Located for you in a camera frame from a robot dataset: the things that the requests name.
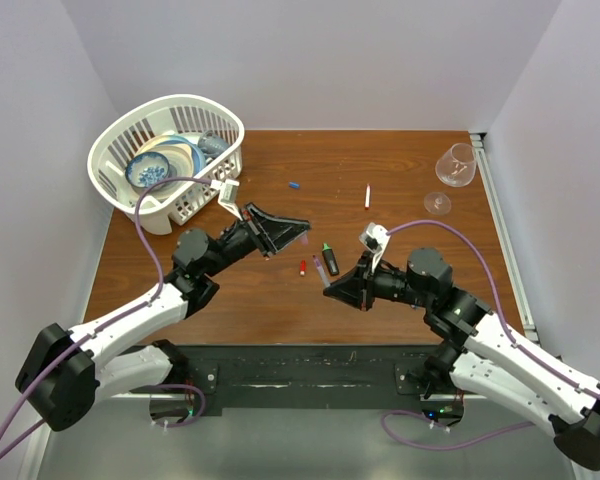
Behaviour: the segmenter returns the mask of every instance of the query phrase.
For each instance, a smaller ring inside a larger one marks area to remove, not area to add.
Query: glass base
[[[446,215],[451,210],[451,200],[444,193],[432,192],[424,197],[424,208],[434,215]]]

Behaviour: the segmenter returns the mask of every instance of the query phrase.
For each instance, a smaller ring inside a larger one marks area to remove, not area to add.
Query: white wall
[[[63,0],[116,108],[167,93],[247,128],[491,125],[559,0]]]
[[[600,1],[563,0],[487,135],[545,347],[600,378]]]
[[[62,5],[0,0],[0,422],[38,331],[81,321],[110,213],[86,158],[116,116]],[[23,452],[0,479],[17,477]]]

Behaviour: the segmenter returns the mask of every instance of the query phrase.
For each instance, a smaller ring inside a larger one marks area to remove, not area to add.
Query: red marker
[[[367,193],[364,196],[364,209],[369,210],[371,206],[371,185],[367,183]]]

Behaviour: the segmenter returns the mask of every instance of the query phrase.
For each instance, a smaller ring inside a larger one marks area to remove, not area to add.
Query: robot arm
[[[204,308],[220,288],[211,277],[255,250],[271,257],[310,229],[307,221],[269,215],[251,203],[238,209],[233,203],[236,187],[237,182],[226,182],[219,203],[237,220],[217,239],[200,229],[180,235],[173,269],[161,284],[95,321],[69,331],[52,324],[39,333],[16,379],[20,392],[63,351],[89,337],[29,397],[52,430],[69,428],[94,403],[112,395],[165,379],[182,383],[187,360],[167,341],[121,354],[151,333]],[[160,295],[154,298],[158,288]]]
[[[452,268],[436,250],[413,251],[403,271],[381,260],[388,243],[382,226],[370,224],[360,240],[369,251],[324,289],[325,296],[361,310],[372,308],[376,298],[424,307],[425,323],[443,339],[425,362],[425,374],[434,384],[501,403],[552,435],[568,458],[600,470],[597,379],[565,365],[509,326],[507,335],[487,304],[453,284]]]

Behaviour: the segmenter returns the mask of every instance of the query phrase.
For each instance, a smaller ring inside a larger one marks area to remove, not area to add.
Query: brown wood surface
[[[220,291],[201,312],[165,328],[147,341],[166,338],[197,343],[438,343],[422,320],[423,310],[377,301],[369,312],[356,311],[322,296],[322,282],[311,263],[322,242],[347,272],[363,248],[358,235],[370,221],[391,228],[422,218],[447,222],[467,235],[485,255],[496,278],[507,320],[521,331],[511,284],[479,172],[464,188],[436,177],[438,158],[466,132],[404,131],[249,131],[242,152],[244,168],[238,203],[254,202],[264,211],[302,219],[312,225],[309,245],[296,242],[269,261],[257,253],[220,273]],[[300,189],[289,188],[290,181]],[[371,208],[364,210],[367,183]],[[429,214],[424,196],[443,191],[451,213]],[[193,226],[217,236],[233,217],[214,201],[167,236],[148,235],[166,271],[178,235]],[[418,247],[439,249],[454,268],[458,285],[491,305],[485,274],[473,254],[450,233],[416,227],[391,240],[385,260],[405,267]],[[307,261],[307,274],[299,264]],[[151,288],[157,280],[132,222],[115,211],[102,253],[87,320],[108,313]]]

